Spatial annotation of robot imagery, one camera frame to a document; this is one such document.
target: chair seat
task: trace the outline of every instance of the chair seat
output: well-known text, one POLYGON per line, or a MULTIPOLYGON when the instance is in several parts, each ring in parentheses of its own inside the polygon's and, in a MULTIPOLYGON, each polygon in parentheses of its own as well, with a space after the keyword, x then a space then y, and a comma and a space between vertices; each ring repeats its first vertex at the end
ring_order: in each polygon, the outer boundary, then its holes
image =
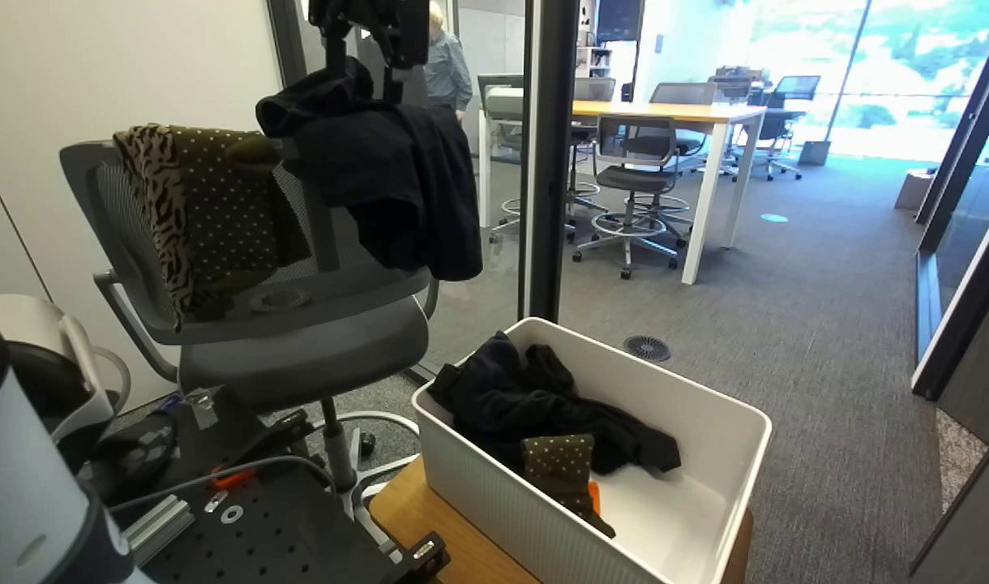
POLYGON ((181 346, 181 386, 226 386, 254 410, 347 393, 424 357, 429 324, 410 300, 271 337, 181 346))
POLYGON ((595 174, 595 185, 623 193, 661 193, 671 181, 673 171, 657 166, 609 166, 595 174))

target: white box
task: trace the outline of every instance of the white box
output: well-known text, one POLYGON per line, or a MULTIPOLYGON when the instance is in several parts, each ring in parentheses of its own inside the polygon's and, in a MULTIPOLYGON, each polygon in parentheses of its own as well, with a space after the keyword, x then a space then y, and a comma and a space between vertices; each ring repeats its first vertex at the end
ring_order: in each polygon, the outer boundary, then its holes
POLYGON ((550 584, 721 580, 771 436, 768 417, 542 317, 504 335, 516 346, 553 346, 582 400, 673 436, 681 468, 661 481, 631 463, 595 478, 604 518, 617 530, 607 540, 461 438, 421 386, 410 403, 430 491, 550 584))

